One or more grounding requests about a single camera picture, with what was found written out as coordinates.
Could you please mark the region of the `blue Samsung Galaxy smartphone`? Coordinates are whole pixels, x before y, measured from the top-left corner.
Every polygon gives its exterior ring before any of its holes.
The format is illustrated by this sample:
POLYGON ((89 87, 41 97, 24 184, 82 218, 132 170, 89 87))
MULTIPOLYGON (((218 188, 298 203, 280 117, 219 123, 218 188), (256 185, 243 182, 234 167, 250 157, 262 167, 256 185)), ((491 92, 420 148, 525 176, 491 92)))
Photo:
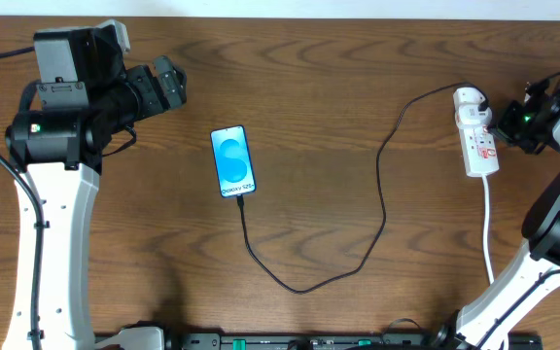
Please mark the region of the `blue Samsung Galaxy smartphone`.
POLYGON ((257 185, 244 126, 215 129, 210 139, 221 196, 253 193, 257 185))

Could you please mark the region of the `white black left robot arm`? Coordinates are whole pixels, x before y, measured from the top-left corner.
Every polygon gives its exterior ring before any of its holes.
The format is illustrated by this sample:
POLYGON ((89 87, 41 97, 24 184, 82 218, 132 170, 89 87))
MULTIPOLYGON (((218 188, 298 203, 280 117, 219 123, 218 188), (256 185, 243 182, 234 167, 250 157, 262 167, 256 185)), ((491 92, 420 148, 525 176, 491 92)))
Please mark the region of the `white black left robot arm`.
POLYGON ((44 29, 33 37, 40 77, 5 132, 17 176, 19 245, 7 349, 164 349, 158 326, 104 339, 88 307, 89 227, 103 160, 119 132, 181 108, 187 76, 168 57, 126 67, 126 27, 44 29))

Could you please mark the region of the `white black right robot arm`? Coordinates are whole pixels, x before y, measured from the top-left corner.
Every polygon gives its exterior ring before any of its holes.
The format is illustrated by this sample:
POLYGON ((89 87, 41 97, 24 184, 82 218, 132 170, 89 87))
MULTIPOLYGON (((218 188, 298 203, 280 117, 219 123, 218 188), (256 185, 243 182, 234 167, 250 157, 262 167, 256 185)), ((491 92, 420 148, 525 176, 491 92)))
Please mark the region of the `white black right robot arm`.
MULTIPOLYGON (((525 88, 493 118, 481 91, 462 87, 454 94, 455 119, 466 143, 464 157, 487 159, 493 141, 537 155, 550 147, 560 154, 560 72, 525 88)), ((560 287, 560 172, 526 214, 522 244, 514 259, 476 300, 456 311, 428 344, 444 349, 499 349, 509 331, 543 298, 560 287)))

